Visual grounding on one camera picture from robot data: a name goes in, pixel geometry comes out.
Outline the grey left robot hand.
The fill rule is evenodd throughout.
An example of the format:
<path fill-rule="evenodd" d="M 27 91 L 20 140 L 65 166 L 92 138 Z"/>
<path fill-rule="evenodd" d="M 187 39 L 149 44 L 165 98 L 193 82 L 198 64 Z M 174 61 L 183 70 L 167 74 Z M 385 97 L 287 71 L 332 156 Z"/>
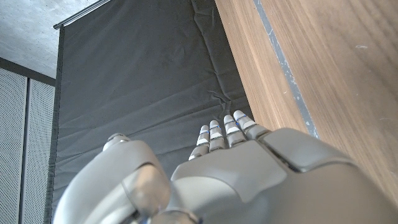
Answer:
<path fill-rule="evenodd" d="M 202 126 L 167 177 L 143 141 L 112 135 L 70 182 L 54 223 L 396 223 L 397 206 L 333 146 L 242 111 Z"/>

